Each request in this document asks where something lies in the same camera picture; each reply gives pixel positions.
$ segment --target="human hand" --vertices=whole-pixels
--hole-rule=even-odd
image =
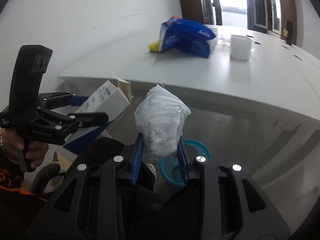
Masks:
[[[3,146],[8,150],[8,152],[17,157],[17,150],[24,149],[23,139],[17,135],[16,131],[13,129],[1,128],[1,138]],[[42,143],[37,141],[31,141],[29,144],[29,151],[26,154],[26,159],[32,160],[31,168],[36,168],[41,165],[44,160],[44,156],[49,149],[48,143]]]

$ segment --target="wristwatch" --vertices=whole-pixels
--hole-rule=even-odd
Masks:
[[[19,163],[19,159],[17,157],[15,157],[14,155],[12,155],[9,150],[4,146],[3,141],[2,141],[2,137],[0,135],[0,147],[2,149],[2,152],[5,156],[7,156],[7,158],[14,164],[18,164]]]

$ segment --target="plastic bag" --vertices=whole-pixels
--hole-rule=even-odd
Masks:
[[[159,51],[171,48],[208,58],[216,43],[216,35],[201,23],[173,17],[161,25]]]
[[[134,113],[138,132],[143,134],[143,160],[158,163],[176,155],[184,122],[190,109],[175,95],[157,85],[149,90]]]

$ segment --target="white container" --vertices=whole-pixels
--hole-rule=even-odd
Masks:
[[[231,35],[230,55],[234,59],[249,60],[251,39],[245,36]]]

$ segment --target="shoe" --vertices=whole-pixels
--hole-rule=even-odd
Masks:
[[[152,172],[152,174],[155,176],[155,183],[154,183],[154,186],[153,186],[153,192],[156,193],[156,179],[157,179],[157,170],[156,170],[156,167],[154,165],[152,165],[151,163],[148,163],[147,164],[147,167],[149,168],[149,170]]]

